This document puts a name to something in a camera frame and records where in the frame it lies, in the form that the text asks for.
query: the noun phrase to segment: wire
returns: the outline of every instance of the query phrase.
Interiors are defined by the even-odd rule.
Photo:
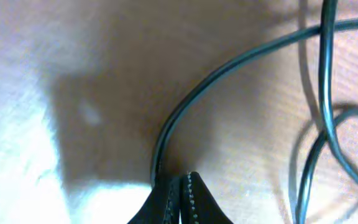
[[[331,70],[333,60],[333,33],[334,31],[345,31],[358,29],[358,19],[351,19],[346,21],[335,21],[337,0],[324,0],[321,26],[313,26],[307,29],[299,30],[273,40],[260,47],[254,48],[248,52],[240,54],[234,59],[228,61],[212,73],[210,73],[202,82],[200,82],[189,94],[179,103],[173,110],[168,119],[165,121],[160,134],[158,136],[154,154],[152,158],[151,167],[151,182],[154,187],[158,182],[158,176],[162,170],[162,158],[167,149],[168,140],[178,124],[185,111],[214,83],[221,78],[229,75],[231,72],[241,68],[253,60],[261,58],[269,53],[272,53],[282,47],[294,44],[300,40],[308,39],[314,35],[321,35],[320,46],[320,61],[319,61],[319,102],[321,114],[324,120],[324,131],[320,133],[316,140],[306,165],[301,180],[300,194],[298,197],[298,204],[296,207],[296,221],[303,223],[306,217],[306,209],[310,197],[310,187],[313,180],[313,172],[316,166],[319,152],[327,139],[331,147],[331,152],[335,158],[343,166],[345,171],[358,184],[358,169],[352,165],[349,160],[342,154],[336,136],[335,127],[337,124],[345,120],[349,116],[358,114],[357,110],[344,112],[333,120],[333,110],[331,104]]]

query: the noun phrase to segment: wooden table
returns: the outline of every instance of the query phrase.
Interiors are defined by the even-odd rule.
[[[0,0],[0,223],[126,223],[150,192],[175,105],[231,57],[319,22],[321,1]],[[358,17],[358,0],[339,4]],[[333,100],[358,104],[358,31],[335,36]],[[210,89],[170,141],[234,223],[292,223],[318,127],[318,38]],[[358,119],[338,130],[358,165]],[[326,148],[308,223],[358,223],[358,188]]]

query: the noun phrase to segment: coiled wire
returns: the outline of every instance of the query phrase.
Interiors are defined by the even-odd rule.
[[[320,26],[314,26],[299,30],[273,40],[260,47],[256,47],[248,52],[238,55],[228,61],[212,73],[210,73],[201,83],[199,83],[172,111],[171,115],[165,121],[154,149],[151,167],[151,182],[154,187],[158,182],[158,175],[162,170],[162,158],[167,149],[168,140],[172,135],[175,126],[178,124],[185,111],[214,83],[227,76],[231,72],[242,66],[257,60],[269,53],[272,53],[282,47],[294,44],[300,40],[308,39],[314,35],[320,35],[320,53],[319,53],[319,106],[321,117],[323,118],[324,129],[320,132],[306,160],[302,173],[301,185],[296,204],[295,219],[297,224],[304,224],[306,211],[308,208],[311,183],[313,173],[316,167],[318,157],[325,142],[333,156],[336,158],[342,168],[358,185],[358,168],[342,153],[339,147],[336,126],[351,116],[358,116],[358,108],[351,108],[344,111],[334,119],[333,106],[331,100],[331,79],[332,79],[332,61],[333,61],[333,37],[336,31],[358,29],[358,19],[335,22],[337,0],[324,0],[321,13]]]

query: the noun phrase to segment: cable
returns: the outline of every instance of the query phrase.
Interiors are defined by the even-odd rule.
[[[217,70],[210,73],[201,83],[199,83],[173,110],[171,115],[164,123],[158,136],[152,158],[151,181],[152,186],[158,182],[158,175],[162,170],[162,158],[167,149],[168,140],[172,135],[175,126],[183,116],[184,112],[209,88],[221,78],[231,72],[241,68],[245,64],[261,58],[282,47],[294,44],[299,40],[305,40],[314,35],[321,34],[320,61],[319,61],[319,103],[324,119],[325,131],[320,133],[316,140],[309,157],[307,159],[301,180],[301,189],[296,207],[296,221],[303,223],[306,217],[306,209],[310,196],[310,187],[313,180],[313,172],[318,160],[319,152],[327,139],[331,147],[331,152],[343,166],[345,171],[358,184],[358,169],[342,154],[336,136],[335,127],[349,116],[358,114],[358,111],[345,112],[333,120],[331,105],[331,70],[333,57],[333,33],[334,31],[344,31],[358,29],[358,19],[339,21],[334,23],[337,0],[324,0],[321,26],[314,26],[288,34],[284,37],[273,40],[265,45],[245,52],[234,59],[228,61]]]

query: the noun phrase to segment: cord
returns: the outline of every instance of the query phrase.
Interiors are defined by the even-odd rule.
[[[151,167],[151,181],[152,186],[158,182],[158,175],[162,170],[162,158],[167,149],[168,140],[172,135],[175,126],[178,124],[185,111],[209,88],[212,84],[216,83],[221,78],[227,76],[231,72],[241,68],[242,66],[250,63],[253,60],[261,58],[269,53],[272,53],[282,47],[294,44],[299,40],[308,39],[314,35],[321,35],[321,46],[320,46],[320,61],[319,61],[319,102],[321,107],[321,114],[324,120],[324,131],[320,133],[321,138],[318,138],[313,146],[308,160],[306,162],[304,172],[301,180],[301,189],[298,197],[297,204],[297,223],[302,223],[302,219],[305,220],[306,209],[308,199],[310,196],[310,187],[313,180],[313,172],[315,165],[318,160],[319,149],[318,147],[323,146],[325,139],[328,140],[331,147],[331,152],[335,158],[343,166],[345,171],[355,180],[358,184],[358,169],[353,166],[349,160],[342,154],[337,136],[336,136],[336,121],[333,120],[333,111],[331,104],[331,70],[332,70],[332,57],[333,57],[333,33],[334,31],[345,31],[358,29],[358,19],[351,19],[346,21],[339,21],[334,23],[335,12],[336,12],[337,0],[324,0],[321,26],[313,26],[303,30],[299,30],[273,40],[260,47],[254,48],[248,52],[240,54],[234,59],[228,61],[212,73],[210,73],[201,83],[199,83],[193,90],[190,91],[187,96],[179,103],[179,105],[173,110],[171,115],[165,121],[160,134],[157,138],[155,145],[154,154],[152,158]],[[338,123],[342,119],[346,119],[350,114],[344,113],[343,117],[338,117]]]

